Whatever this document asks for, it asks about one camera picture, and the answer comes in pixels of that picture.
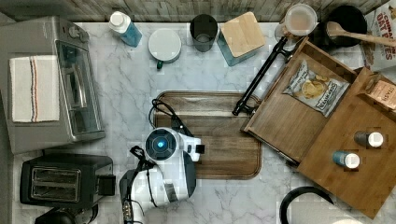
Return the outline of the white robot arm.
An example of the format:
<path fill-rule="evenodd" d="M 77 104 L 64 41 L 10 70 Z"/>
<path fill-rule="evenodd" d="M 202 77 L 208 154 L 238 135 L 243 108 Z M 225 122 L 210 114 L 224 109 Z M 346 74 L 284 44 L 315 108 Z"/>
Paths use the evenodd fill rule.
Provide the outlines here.
<path fill-rule="evenodd" d="M 133 147 L 137 167 L 120 179 L 123 224 L 143 224 L 154 207 L 183 201 L 196 188 L 195 163 L 205 153 L 199 138 L 170 128 L 157 128 L 143 148 Z"/>

